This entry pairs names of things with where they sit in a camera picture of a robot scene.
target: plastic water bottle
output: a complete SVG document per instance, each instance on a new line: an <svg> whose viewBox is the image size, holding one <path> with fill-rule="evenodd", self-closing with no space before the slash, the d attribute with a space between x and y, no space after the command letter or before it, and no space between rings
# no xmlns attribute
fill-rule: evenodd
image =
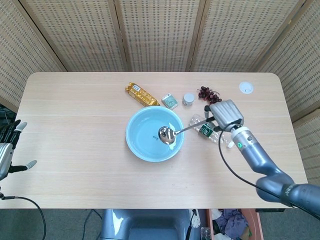
<svg viewBox="0 0 320 240"><path fill-rule="evenodd" d="M204 121L205 118L195 114L192 116L190 122L189 122L189 126L200 123L201 121ZM201 126L195 126L194 129L201 133L202 135L204 135L205 137L207 137L208 139L210 139L213 143L218 144L219 141L219 136L220 133L214 131L214 124L212 122L207 122ZM227 148L232 148L234 145L234 142L231 140L230 136L225 136L225 134L223 133L221 136L221 144L225 145Z"/></svg>

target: bottle label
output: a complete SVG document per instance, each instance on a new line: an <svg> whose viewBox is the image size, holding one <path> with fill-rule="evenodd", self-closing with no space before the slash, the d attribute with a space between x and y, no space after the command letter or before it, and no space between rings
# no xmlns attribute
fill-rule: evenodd
<svg viewBox="0 0 320 240"><path fill-rule="evenodd" d="M212 130L211 127L208 126L208 123L206 123L202 125L199 132L205 135L207 138L209 138L214 131Z"/></svg>

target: snack package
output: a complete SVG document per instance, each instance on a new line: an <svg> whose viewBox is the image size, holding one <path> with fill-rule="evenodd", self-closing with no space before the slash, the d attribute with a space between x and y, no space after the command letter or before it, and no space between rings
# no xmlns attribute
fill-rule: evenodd
<svg viewBox="0 0 320 240"><path fill-rule="evenodd" d="M130 82L125 90L143 106L160 106L158 101L134 82Z"/></svg>

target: red grapes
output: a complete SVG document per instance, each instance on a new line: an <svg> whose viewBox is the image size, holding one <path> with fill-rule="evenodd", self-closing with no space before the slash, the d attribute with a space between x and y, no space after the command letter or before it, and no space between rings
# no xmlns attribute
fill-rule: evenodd
<svg viewBox="0 0 320 240"><path fill-rule="evenodd" d="M211 90L209 87L202 86L201 89L198 90L200 91L198 94L199 98L208 101L210 104L222 101L222 99L218 97L220 94L217 91Z"/></svg>

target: bowl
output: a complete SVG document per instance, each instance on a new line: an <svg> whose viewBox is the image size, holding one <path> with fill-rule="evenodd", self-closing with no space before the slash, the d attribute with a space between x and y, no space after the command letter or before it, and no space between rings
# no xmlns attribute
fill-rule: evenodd
<svg viewBox="0 0 320 240"><path fill-rule="evenodd" d="M125 139L130 150L140 159L148 162L162 162L172 158L184 143L184 132L176 136L175 142L164 144L158 136L162 126L174 131L184 128L181 119L168 108L149 106L135 113L125 130Z"/></svg>

